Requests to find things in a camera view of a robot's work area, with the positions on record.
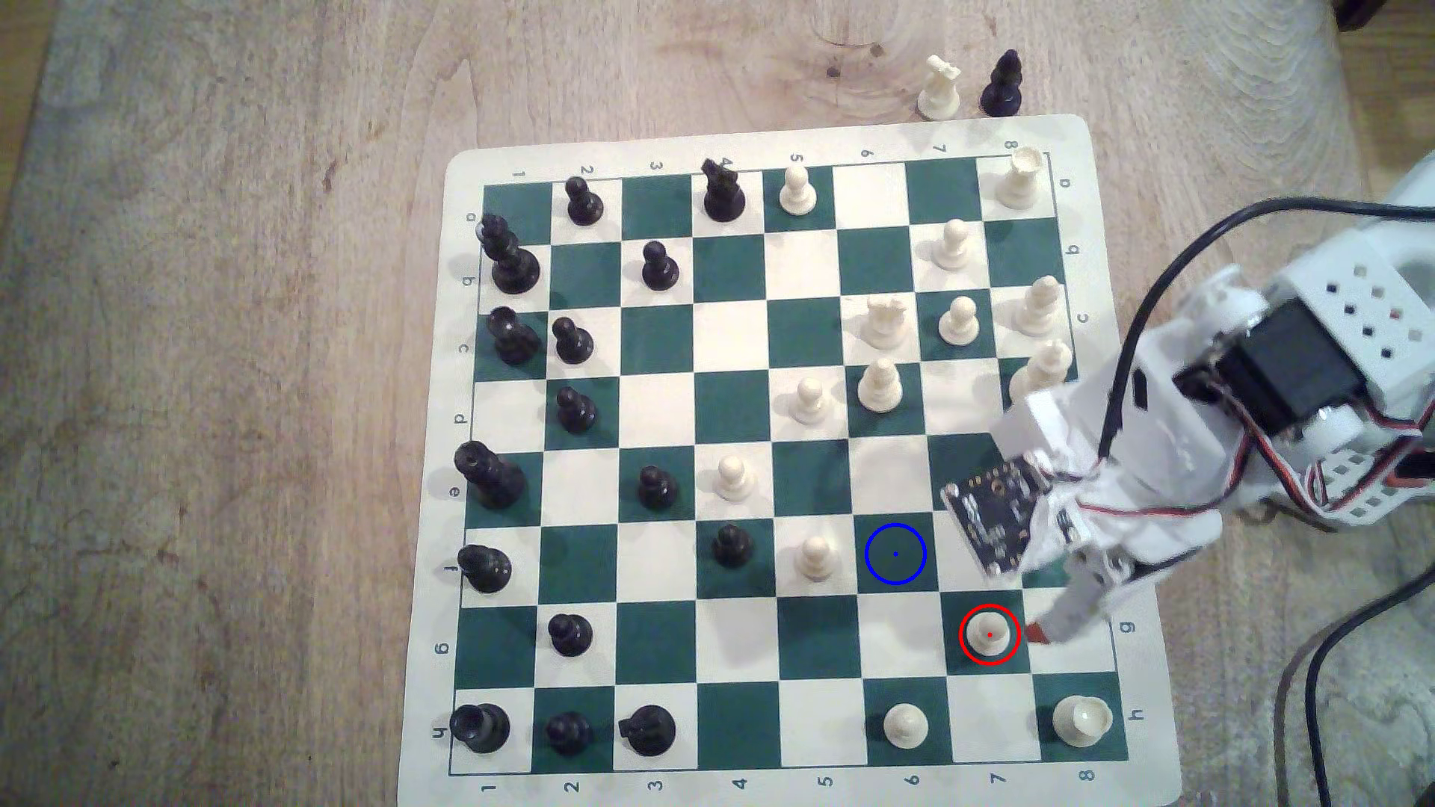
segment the blue circle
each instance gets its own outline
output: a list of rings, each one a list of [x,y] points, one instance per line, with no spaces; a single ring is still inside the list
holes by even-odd
[[[888,580],[887,577],[878,574],[875,569],[872,569],[872,538],[875,538],[878,533],[881,533],[883,530],[890,530],[893,527],[907,530],[908,533],[913,534],[914,538],[917,538],[917,543],[921,546],[921,563],[917,564],[917,570],[911,573],[911,577],[907,577],[905,580]],[[913,530],[911,527],[900,521],[893,521],[891,524],[883,524],[881,527],[872,530],[871,536],[867,536],[867,546],[862,547],[862,560],[867,561],[867,570],[872,573],[872,577],[877,577],[878,580],[887,583],[888,586],[904,586],[916,580],[917,576],[921,574],[921,570],[927,567],[927,541],[923,540],[921,533]]]

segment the red circle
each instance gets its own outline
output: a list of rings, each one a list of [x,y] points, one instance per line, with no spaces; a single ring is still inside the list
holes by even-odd
[[[1012,619],[1012,626],[1016,628],[1016,636],[1012,640],[1012,649],[1004,656],[996,659],[994,662],[984,662],[984,661],[979,659],[971,652],[970,648],[967,648],[967,620],[971,619],[973,613],[976,613],[979,610],[990,610],[990,609],[1000,610],[1002,613],[1007,615]],[[999,606],[996,603],[979,605],[977,607],[969,610],[967,615],[961,617],[961,625],[957,626],[957,643],[961,645],[961,652],[966,653],[967,658],[971,659],[971,661],[974,661],[976,663],[979,663],[982,666],[996,666],[999,663],[1004,663],[1004,662],[1012,661],[1012,656],[1016,655],[1017,648],[1022,646],[1022,622],[1016,617],[1015,613],[1006,610],[1004,607],[1002,607],[1002,606]]]

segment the wooden table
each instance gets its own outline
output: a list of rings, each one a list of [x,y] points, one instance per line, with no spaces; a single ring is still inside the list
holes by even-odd
[[[461,149],[910,121],[933,52],[976,115],[1017,47],[1023,113],[1091,123],[1124,317],[1217,217],[1365,192],[1322,0],[128,6],[59,14],[0,258],[0,803],[393,800]],[[1187,801],[1312,803],[1292,658],[1428,524],[1233,518],[1164,586]],[[1432,639],[1426,596],[1327,663],[1339,798],[1432,778]]]

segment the chessboard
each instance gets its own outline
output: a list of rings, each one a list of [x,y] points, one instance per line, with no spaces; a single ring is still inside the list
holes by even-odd
[[[1026,210],[994,188],[1019,146],[1042,154]],[[703,207],[705,159],[738,172],[732,221]],[[806,168],[817,204],[779,204],[785,169]],[[604,202],[580,227],[565,179]],[[989,428],[1007,379],[1042,345],[1012,327],[1027,287],[1060,281],[1058,336],[1071,376],[1118,347],[1091,135],[1075,116],[898,123],[466,151],[448,167],[432,378],[405,691],[399,804],[1167,804],[1180,794],[1170,678],[1154,594],[1063,645],[1020,628],[1052,606],[1058,567],[1013,580],[979,569],[938,488],[1002,461]],[[475,230],[502,215],[541,267],[519,294],[495,287]],[[934,264],[949,220],[969,223],[970,260]],[[643,281],[643,247],[666,246],[679,280]],[[964,346],[937,322],[976,303]],[[868,300],[905,304],[907,339],[862,337]],[[507,306],[542,340],[499,359],[485,326]],[[570,365],[552,322],[570,317],[593,353]],[[895,409],[857,399],[864,369],[893,360]],[[791,416],[802,379],[829,415]],[[571,386],[597,411],[570,434],[555,416]],[[481,441],[522,470],[512,504],[486,507],[455,468]],[[751,495],[716,494],[739,457]],[[639,470],[677,498],[650,510]],[[751,536],[733,569],[718,530]],[[837,549],[837,570],[798,573],[804,540]],[[511,577],[481,593],[466,544],[498,549]],[[996,610],[1012,649],[971,655],[969,615]],[[591,646],[558,653],[552,616],[580,615]],[[1112,725],[1089,747],[1052,727],[1068,695],[1098,696]],[[459,706],[497,705],[508,737],[455,741]],[[618,721],[660,705],[672,747],[639,754]],[[916,705],[914,748],[883,718]],[[591,741],[560,754],[554,715],[578,712]]]

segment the black cable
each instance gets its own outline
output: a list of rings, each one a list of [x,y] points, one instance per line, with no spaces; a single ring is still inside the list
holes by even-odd
[[[1325,750],[1320,747],[1320,724],[1316,717],[1316,684],[1320,681],[1320,665],[1325,663],[1326,655],[1330,649],[1335,648],[1340,639],[1349,636],[1352,630],[1424,592],[1431,586],[1431,583],[1435,583],[1435,563],[1432,563],[1431,567],[1426,569],[1419,577],[1350,615],[1349,619],[1342,622],[1339,628],[1326,636],[1326,640],[1322,642],[1320,646],[1316,648],[1314,655],[1310,656],[1310,669],[1306,672],[1306,735],[1310,738],[1310,767],[1316,774],[1316,794],[1320,797],[1320,807],[1330,807],[1330,783],[1326,780],[1326,755]]]

